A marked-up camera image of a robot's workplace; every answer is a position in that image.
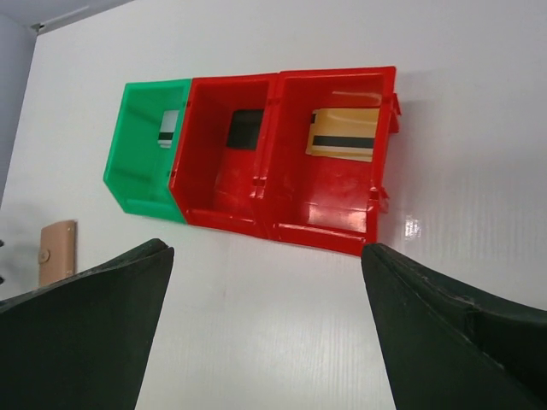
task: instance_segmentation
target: white wall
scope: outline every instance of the white wall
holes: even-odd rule
[[[175,247],[139,409],[393,408],[357,258],[121,212],[102,175],[123,86],[397,65],[382,240],[547,308],[546,15],[542,0],[139,0],[47,33],[0,233],[33,247],[77,218],[81,269],[150,237]],[[13,263],[32,275],[35,258]]]
[[[8,176],[9,161],[19,123],[21,104],[31,67],[36,33],[0,15],[0,202]],[[0,237],[10,243],[12,237]],[[0,299],[21,293],[33,284],[28,275],[18,275],[9,257],[0,249],[0,275],[6,283],[0,286]]]

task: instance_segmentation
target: green storage bin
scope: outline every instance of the green storage bin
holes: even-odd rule
[[[185,223],[168,184],[190,86],[191,79],[126,85],[103,180],[128,214]]]

